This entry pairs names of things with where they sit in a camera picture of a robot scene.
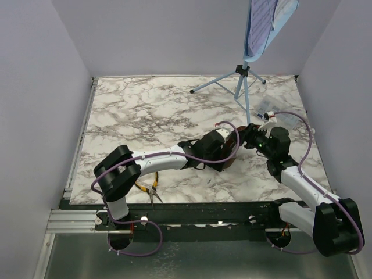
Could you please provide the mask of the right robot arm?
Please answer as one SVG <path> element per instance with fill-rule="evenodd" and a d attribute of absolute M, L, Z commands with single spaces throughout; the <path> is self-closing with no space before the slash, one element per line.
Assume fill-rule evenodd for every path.
<path fill-rule="evenodd" d="M 267 133 L 251 123 L 239 136 L 241 145 L 264 155 L 269 173 L 306 204 L 303 208 L 289 200 L 277 202 L 277 208 L 267 214 L 271 226 L 293 224 L 311 236 L 317 250 L 326 257 L 361 251 L 365 240 L 356 202 L 328 192 L 303 172 L 289 154 L 287 129 L 274 127 Z"/>

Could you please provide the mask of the brown wooden metronome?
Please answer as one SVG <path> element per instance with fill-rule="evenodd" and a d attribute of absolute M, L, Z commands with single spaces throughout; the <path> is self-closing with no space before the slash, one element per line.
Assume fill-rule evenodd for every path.
<path fill-rule="evenodd" d="M 236 136 L 235 132 L 231 132 L 228 141 L 225 142 L 221 147 L 221 159 L 225 159 L 225 158 L 229 157 L 232 154 L 232 152 L 234 151 L 236 145 L 237 145 L 237 136 Z M 231 165 L 234 163 L 236 158 L 237 158 L 237 155 L 234 155 L 231 159 L 222 163 L 221 169 L 225 170 L 225 169 L 231 167 Z"/>

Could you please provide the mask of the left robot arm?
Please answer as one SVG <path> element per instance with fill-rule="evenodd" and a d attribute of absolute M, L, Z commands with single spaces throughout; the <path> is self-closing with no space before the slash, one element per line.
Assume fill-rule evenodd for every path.
<path fill-rule="evenodd" d="M 110 211 L 109 223 L 117 230 L 128 225 L 126 195 L 140 177 L 163 170 L 197 169 L 200 164 L 222 171 L 233 162 L 236 146 L 237 134 L 223 128 L 157 153 L 132 151 L 120 145 L 94 168 Z"/>

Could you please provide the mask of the light blue music stand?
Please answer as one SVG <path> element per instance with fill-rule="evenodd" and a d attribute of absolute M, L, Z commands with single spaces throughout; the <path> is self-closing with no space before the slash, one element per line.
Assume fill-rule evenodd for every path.
<path fill-rule="evenodd" d="M 189 92 L 193 94 L 212 84 L 218 85 L 233 95 L 236 103 L 245 111 L 246 122 L 250 123 L 249 89 L 251 86 L 248 84 L 248 76 L 253 75 L 255 80 L 259 80 L 262 84 L 267 81 L 256 74 L 249 64 L 257 61 L 265 53 L 298 6 L 299 1 L 249 1 L 242 64 L 237 65 L 234 71 L 193 88 Z M 234 74 L 239 75 L 239 80 L 236 90 L 231 91 L 221 85 L 220 81 Z"/>

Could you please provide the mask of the sheet music page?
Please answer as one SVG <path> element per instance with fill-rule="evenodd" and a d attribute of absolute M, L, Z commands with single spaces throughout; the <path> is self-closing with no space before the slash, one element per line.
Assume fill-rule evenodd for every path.
<path fill-rule="evenodd" d="M 246 38 L 246 55 L 255 56 L 273 29 L 277 1 L 252 0 Z"/>
<path fill-rule="evenodd" d="M 274 23 L 277 23 L 291 8 L 297 6 L 297 0 L 278 0 L 274 13 Z"/>

